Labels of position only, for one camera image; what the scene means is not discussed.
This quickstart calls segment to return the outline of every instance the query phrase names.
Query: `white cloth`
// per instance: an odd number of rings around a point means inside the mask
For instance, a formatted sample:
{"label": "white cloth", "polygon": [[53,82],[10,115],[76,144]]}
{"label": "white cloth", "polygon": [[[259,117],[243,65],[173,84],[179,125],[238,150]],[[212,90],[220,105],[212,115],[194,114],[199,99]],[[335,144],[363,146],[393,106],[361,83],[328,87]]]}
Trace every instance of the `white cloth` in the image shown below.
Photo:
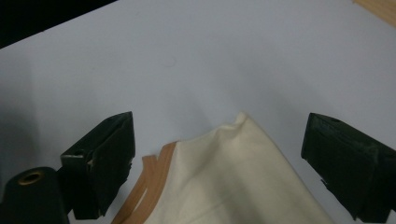
{"label": "white cloth", "polygon": [[327,224],[329,216],[248,115],[177,142],[163,193],[145,223]]}

